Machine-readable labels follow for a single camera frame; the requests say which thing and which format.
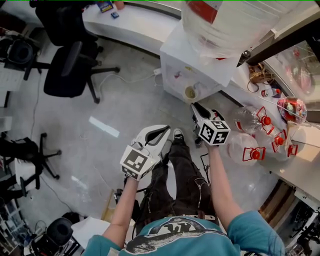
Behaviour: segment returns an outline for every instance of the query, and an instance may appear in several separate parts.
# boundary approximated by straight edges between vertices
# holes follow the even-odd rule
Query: teal t-shirt
[[[249,211],[231,221],[227,235],[208,220],[166,217],[146,225],[124,249],[101,235],[94,235],[83,256],[239,256],[241,251],[282,256],[285,247],[261,215],[257,211]]]

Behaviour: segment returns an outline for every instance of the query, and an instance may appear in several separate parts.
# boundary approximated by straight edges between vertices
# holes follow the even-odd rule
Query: red bottle cap
[[[285,140],[279,136],[275,137],[275,143],[278,145],[282,145],[285,142]]]
[[[268,126],[271,124],[271,118],[268,116],[263,116],[261,119],[261,123],[265,126]]]
[[[255,159],[255,160],[259,159],[259,157],[260,157],[260,152],[259,152],[258,150],[256,150],[256,149],[253,149],[253,150],[251,151],[251,157],[252,157],[253,159]]]

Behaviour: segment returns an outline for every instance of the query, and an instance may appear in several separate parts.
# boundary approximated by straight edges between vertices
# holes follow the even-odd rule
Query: forearm
[[[134,209],[137,188],[138,181],[129,177],[120,200],[115,207],[111,225],[103,233],[105,238],[110,239],[121,248],[123,248],[125,244],[126,234]]]
[[[218,147],[208,148],[208,154],[212,202],[218,218],[224,229],[227,230],[230,222],[243,211],[232,196],[232,190]]]

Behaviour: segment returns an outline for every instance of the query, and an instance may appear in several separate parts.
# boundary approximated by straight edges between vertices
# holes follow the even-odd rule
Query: shirt sleeve
[[[233,244],[244,251],[270,256],[285,255],[284,243],[257,211],[235,217],[229,224],[227,235]]]
[[[114,242],[102,235],[94,235],[88,242],[83,256],[107,256],[109,251],[115,249],[120,251],[121,248]]]

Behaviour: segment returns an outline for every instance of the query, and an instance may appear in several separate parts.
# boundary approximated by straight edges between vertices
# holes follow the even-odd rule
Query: chair seat
[[[61,47],[54,55],[44,83],[43,91],[46,94],[73,98],[83,93],[87,80],[91,76],[91,66],[78,61],[70,75],[61,76],[70,49],[71,46]],[[83,44],[81,54],[95,60],[98,56],[98,45],[95,42]]]

